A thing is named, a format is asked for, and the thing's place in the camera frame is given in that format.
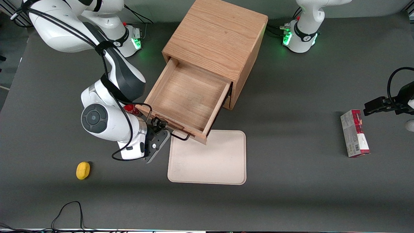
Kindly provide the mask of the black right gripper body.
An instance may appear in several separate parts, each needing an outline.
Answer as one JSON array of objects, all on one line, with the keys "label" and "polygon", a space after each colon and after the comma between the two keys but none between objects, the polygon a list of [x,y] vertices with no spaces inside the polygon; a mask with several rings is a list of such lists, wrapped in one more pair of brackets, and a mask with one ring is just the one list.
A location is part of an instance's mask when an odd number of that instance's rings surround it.
[{"label": "black right gripper body", "polygon": [[144,160],[151,161],[160,148],[162,138],[162,130],[154,129],[151,122],[147,124],[147,133],[145,139]]}]

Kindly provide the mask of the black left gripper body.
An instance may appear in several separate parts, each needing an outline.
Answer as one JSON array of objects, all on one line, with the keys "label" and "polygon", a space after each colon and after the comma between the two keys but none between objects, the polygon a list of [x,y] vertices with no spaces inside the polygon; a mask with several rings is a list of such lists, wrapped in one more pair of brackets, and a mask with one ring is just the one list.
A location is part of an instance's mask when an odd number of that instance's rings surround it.
[{"label": "black left gripper body", "polygon": [[395,114],[402,113],[414,115],[413,107],[409,105],[409,101],[413,100],[414,95],[414,81],[403,86],[395,97],[392,97],[394,102]]}]

